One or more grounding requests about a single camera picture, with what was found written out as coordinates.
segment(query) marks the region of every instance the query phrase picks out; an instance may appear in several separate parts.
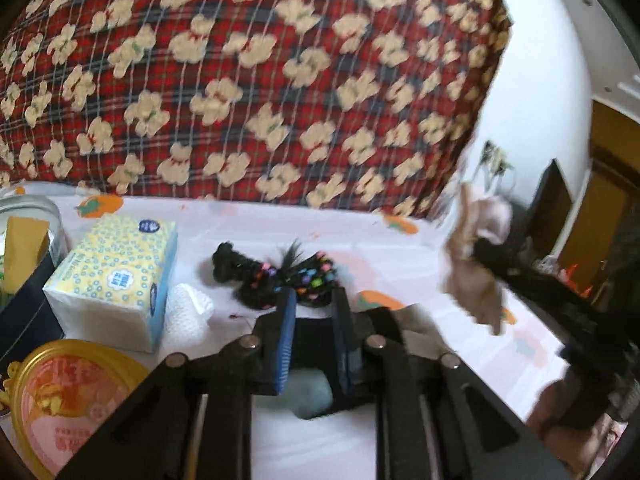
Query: blue gripper pad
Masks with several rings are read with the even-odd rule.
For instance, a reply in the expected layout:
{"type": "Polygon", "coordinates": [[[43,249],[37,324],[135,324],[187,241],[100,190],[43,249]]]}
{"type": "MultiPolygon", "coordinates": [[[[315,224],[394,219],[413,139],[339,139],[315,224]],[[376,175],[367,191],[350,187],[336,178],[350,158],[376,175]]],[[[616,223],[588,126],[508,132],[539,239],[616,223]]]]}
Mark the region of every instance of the blue gripper pad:
{"type": "Polygon", "coordinates": [[[280,339],[274,355],[274,386],[279,395],[284,390],[289,377],[289,364],[291,362],[291,346],[293,344],[293,334],[296,329],[296,291],[292,288],[283,290],[278,298],[276,312],[281,317],[280,339]]]}

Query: dark blue oval logo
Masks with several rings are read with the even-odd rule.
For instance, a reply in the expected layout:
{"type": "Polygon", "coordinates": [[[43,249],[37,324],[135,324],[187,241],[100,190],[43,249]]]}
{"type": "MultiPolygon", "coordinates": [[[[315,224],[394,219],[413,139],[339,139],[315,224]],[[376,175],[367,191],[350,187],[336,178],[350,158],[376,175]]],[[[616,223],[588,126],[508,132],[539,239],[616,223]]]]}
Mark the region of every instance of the dark blue oval logo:
{"type": "Polygon", "coordinates": [[[160,230],[160,224],[155,220],[141,220],[138,230],[141,233],[157,233],[160,230]]]}
{"type": "Polygon", "coordinates": [[[155,283],[151,284],[151,290],[149,291],[149,310],[151,311],[151,317],[156,313],[156,296],[158,295],[158,287],[155,283]]]}

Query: ceiling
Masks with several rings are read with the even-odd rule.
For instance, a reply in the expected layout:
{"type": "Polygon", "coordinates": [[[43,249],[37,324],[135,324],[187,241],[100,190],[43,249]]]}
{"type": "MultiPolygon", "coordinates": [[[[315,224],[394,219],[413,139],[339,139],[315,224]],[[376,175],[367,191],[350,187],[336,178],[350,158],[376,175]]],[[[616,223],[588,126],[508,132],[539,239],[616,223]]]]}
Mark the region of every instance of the ceiling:
{"type": "Polygon", "coordinates": [[[640,123],[640,68],[609,15],[597,0],[563,1],[587,60],[593,98],[640,123]]]}

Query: gold rim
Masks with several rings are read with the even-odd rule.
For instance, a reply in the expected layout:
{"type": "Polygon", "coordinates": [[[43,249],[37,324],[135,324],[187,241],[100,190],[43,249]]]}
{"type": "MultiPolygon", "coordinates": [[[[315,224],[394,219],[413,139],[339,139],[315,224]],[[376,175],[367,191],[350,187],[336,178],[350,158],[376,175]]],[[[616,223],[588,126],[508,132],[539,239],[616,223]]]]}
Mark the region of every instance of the gold rim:
{"type": "Polygon", "coordinates": [[[22,362],[22,366],[15,378],[11,392],[11,420],[20,451],[26,458],[31,471],[38,480],[53,480],[54,476],[42,463],[40,458],[31,448],[26,429],[22,423],[21,402],[23,390],[29,381],[31,373],[45,360],[57,356],[78,356],[88,359],[102,368],[112,380],[123,384],[129,393],[146,378],[148,370],[136,360],[114,350],[87,341],[75,339],[62,339],[52,341],[35,349],[22,362]]]}

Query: yellow sponge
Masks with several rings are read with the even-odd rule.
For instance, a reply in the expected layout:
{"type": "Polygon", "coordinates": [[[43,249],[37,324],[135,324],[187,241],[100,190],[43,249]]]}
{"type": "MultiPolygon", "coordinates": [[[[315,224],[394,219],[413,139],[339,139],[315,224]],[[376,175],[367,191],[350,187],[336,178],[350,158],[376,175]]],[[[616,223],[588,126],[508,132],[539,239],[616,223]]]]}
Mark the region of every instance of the yellow sponge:
{"type": "Polygon", "coordinates": [[[18,292],[48,248],[49,222],[10,216],[4,239],[4,291],[18,292]]]}

